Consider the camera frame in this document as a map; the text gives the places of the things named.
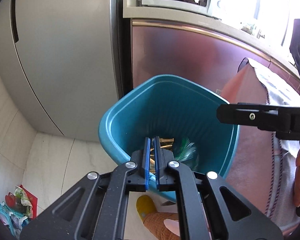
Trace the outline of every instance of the tile floor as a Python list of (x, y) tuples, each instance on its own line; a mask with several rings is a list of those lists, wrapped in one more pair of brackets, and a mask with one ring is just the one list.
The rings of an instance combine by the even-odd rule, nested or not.
[[(89, 171), (106, 173), (117, 165), (99, 143), (53, 136), (38, 132), (26, 164), (23, 186), (38, 197), (38, 212), (42, 212)], [(130, 193), (124, 238), (156, 240), (143, 226), (136, 209), (136, 200), (145, 193)], [(152, 193), (159, 211), (176, 212), (176, 205), (161, 207), (165, 202)]]

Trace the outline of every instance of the person's leg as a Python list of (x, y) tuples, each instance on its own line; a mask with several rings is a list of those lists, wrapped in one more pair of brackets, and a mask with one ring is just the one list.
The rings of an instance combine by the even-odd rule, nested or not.
[(180, 240), (180, 237), (167, 229), (165, 219), (178, 220), (178, 214), (158, 212), (152, 199), (143, 195), (136, 203), (137, 211), (145, 227), (159, 240)]

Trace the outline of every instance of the metallic cabinet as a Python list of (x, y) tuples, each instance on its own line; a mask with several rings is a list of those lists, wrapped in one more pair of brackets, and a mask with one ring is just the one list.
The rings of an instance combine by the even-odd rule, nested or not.
[(35, 129), (62, 135), (36, 98), (20, 65), (11, 29), (11, 0), (0, 2), (0, 76), (15, 104)]
[(116, 0), (0, 3), (0, 73), (35, 129), (98, 141), (121, 86), (114, 8)]
[(158, 74), (187, 78), (222, 90), (250, 57), (268, 66), (270, 57), (213, 31), (169, 21), (132, 20), (133, 85)]

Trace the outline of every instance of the plastic bag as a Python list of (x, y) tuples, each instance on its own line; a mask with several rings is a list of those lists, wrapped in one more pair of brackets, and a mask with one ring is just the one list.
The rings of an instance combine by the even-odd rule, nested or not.
[(21, 198), (21, 204), (27, 207), (25, 215), (29, 218), (33, 218), (32, 204), (27, 196), (27, 193), (21, 187), (16, 186), (14, 195)]
[(1, 213), (0, 213), (0, 220), (1, 220), (1, 222), (2, 222), (5, 226), (8, 226), (8, 225), (9, 225), (9, 221), (8, 221), (7, 218), (6, 218), (4, 215), (2, 215)]
[(12, 221), (13, 227), (16, 228), (16, 229), (20, 229), (20, 230), (22, 230), (23, 221), (25, 221), (26, 219), (28, 219), (27, 216), (24, 216), (22, 218), (18, 218), (18, 217), (16, 217), (13, 214), (10, 217), (11, 217), (11, 221)]
[(193, 142), (190, 142), (188, 138), (183, 138), (181, 142), (175, 141), (172, 149), (176, 161), (184, 163), (193, 171), (197, 171), (199, 155)]

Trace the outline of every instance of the dish towel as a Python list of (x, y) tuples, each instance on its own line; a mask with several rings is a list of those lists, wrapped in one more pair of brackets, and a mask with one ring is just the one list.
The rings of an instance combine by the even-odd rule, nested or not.
[[(300, 95), (262, 64), (249, 59), (258, 80), (267, 90), (267, 104), (274, 106), (300, 107)], [(289, 230), (298, 223), (296, 207), (292, 202), (295, 178), (295, 160), (300, 149), (299, 141), (279, 140), (273, 136), (273, 170), (271, 194), (269, 198), (269, 217), (282, 231)]]

